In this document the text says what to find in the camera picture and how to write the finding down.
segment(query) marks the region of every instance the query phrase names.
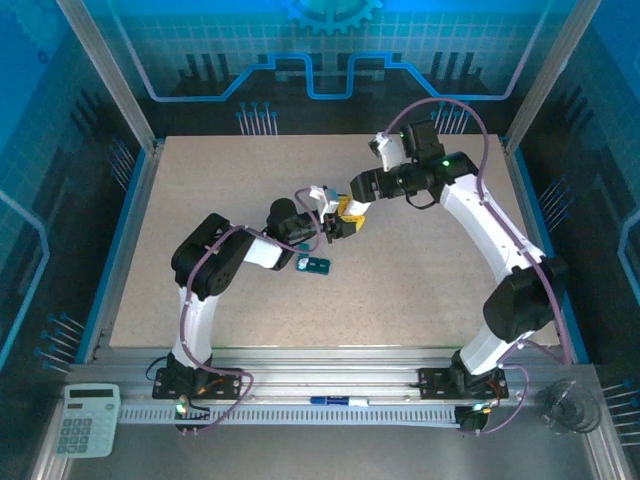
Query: glass panel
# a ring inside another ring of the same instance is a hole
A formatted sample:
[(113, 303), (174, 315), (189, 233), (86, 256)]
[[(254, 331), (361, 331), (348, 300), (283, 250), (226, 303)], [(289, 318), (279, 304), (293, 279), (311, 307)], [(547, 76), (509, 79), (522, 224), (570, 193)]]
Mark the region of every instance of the glass panel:
[[(275, 133), (242, 121), (263, 113), (277, 115), (279, 133), (370, 133), (438, 95), (486, 102), (491, 129), (503, 133), (573, 4), (88, 2), (161, 136)], [(349, 121), (335, 121), (338, 101), (352, 107)], [(476, 131), (451, 116), (443, 133)]]
[(521, 147), (604, 386), (640, 364), (638, 25), (640, 3), (603, 0)]
[(0, 476), (26, 478), (139, 147), (55, 2), (0, 3)]

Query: yellow object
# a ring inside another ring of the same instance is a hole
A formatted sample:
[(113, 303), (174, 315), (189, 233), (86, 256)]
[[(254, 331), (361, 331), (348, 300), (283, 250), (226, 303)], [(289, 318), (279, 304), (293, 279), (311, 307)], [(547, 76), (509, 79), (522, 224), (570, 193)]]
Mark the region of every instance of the yellow object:
[(364, 224), (364, 215), (342, 215), (344, 210), (349, 205), (349, 202), (352, 200), (351, 195), (340, 195), (340, 203), (338, 204), (338, 216), (344, 222), (355, 223), (356, 224), (356, 232), (360, 230), (360, 227)]

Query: marker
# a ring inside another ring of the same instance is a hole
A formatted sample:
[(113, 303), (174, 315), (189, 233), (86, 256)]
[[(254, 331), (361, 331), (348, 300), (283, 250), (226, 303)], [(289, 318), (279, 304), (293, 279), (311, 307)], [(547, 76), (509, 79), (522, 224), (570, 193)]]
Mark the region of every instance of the marker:
[(368, 407), (364, 397), (311, 397), (311, 405), (343, 405), (345, 407)]

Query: gear logo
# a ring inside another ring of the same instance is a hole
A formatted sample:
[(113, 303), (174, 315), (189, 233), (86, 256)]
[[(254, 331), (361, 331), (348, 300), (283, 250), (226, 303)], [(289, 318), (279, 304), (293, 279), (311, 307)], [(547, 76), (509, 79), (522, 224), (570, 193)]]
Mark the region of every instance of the gear logo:
[(289, 18), (300, 28), (311, 27), (314, 34), (327, 35), (349, 27), (359, 28), (363, 20), (371, 20), (372, 12), (382, 7), (380, 0), (284, 0)]

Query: robotic arm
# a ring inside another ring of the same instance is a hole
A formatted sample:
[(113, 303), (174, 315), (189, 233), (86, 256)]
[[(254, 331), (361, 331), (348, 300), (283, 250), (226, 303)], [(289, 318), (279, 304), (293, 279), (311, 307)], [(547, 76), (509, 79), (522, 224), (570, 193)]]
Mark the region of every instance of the robotic arm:
[[(464, 153), (445, 155), (433, 122), (404, 127), (401, 137), (404, 153), (392, 138), (376, 135), (369, 145), (382, 161), (382, 167), (362, 172), (352, 180), (348, 204), (344, 197), (326, 187), (312, 187), (311, 196), (316, 199), (317, 210), (311, 214), (319, 220), (329, 243), (355, 233), (372, 202), (398, 196), (404, 196), (407, 203), (419, 209), (440, 203), (462, 224), (487, 259), (498, 284), (484, 304), (485, 325), (469, 344), (456, 352), (449, 369), (447, 381), (455, 385), (460, 398), (465, 394), (473, 396), (474, 389), (484, 385), (498, 370), (500, 358), (515, 342), (540, 330), (553, 318), (533, 268), (483, 202), (489, 202), (516, 232), (525, 250), (541, 265), (557, 296), (564, 294), (566, 265), (557, 257), (547, 259), (531, 244), (484, 186), (484, 200), (480, 199), (476, 187), (478, 169)], [(412, 197), (420, 191), (427, 191), (433, 202), (416, 206)], [(231, 227), (228, 220), (211, 214), (176, 250), (171, 265), (176, 272), (182, 303), (187, 278), (196, 263), (208, 246)], [(297, 245), (313, 237), (316, 230), (309, 213), (298, 214), (291, 200), (279, 199), (271, 206), (264, 233), (286, 245)], [(238, 230), (209, 257), (194, 279), (194, 296), (187, 317), (187, 345), (199, 362), (210, 361), (215, 308), (242, 262), (280, 270), (292, 255), (268, 240)], [(197, 379), (197, 367), (184, 353), (180, 338), (169, 355), (167, 366), (177, 371), (185, 383), (195, 382), (196, 390), (205, 381)]]

